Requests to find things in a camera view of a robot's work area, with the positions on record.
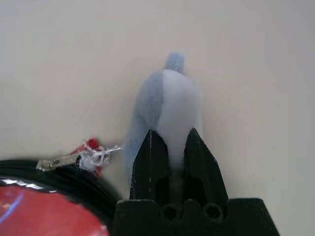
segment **screw hole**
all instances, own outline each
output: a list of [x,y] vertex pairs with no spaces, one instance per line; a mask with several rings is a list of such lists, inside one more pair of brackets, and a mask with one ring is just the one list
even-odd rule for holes
[[223,220],[223,211],[221,207],[218,206],[217,204],[214,204],[214,203],[207,204],[204,207],[204,211],[211,220],[214,220],[214,221]]
[[179,217],[179,213],[177,209],[173,206],[167,206],[163,210],[163,215],[164,215],[164,218],[167,220],[174,220]]

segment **white wall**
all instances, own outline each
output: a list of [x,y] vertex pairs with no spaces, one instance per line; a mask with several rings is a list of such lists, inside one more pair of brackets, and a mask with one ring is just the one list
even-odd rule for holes
[[67,153],[90,136],[121,142],[140,84],[177,50],[202,86],[204,140],[229,196],[263,198],[283,236],[314,235],[314,9],[1,0],[1,159]]

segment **red circular surface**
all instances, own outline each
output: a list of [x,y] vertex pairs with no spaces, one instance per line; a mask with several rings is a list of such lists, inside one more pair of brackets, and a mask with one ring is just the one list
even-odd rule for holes
[[1,236],[109,236],[92,213],[59,193],[0,187]]

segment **white thread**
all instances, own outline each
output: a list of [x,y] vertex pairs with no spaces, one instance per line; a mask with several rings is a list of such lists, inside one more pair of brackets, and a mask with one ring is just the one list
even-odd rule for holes
[[95,171],[97,166],[107,165],[110,159],[110,155],[113,151],[121,150],[122,148],[118,145],[113,148],[105,149],[99,146],[97,150],[92,149],[89,145],[84,142],[86,150],[79,152],[81,156],[79,162],[79,168],[90,172]]

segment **metal zipper pull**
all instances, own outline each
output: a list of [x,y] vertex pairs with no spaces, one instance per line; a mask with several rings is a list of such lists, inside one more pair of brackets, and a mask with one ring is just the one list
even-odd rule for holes
[[53,171],[57,167],[75,164],[80,156],[80,153],[75,153],[68,156],[62,156],[54,159],[39,160],[36,169],[41,171]]

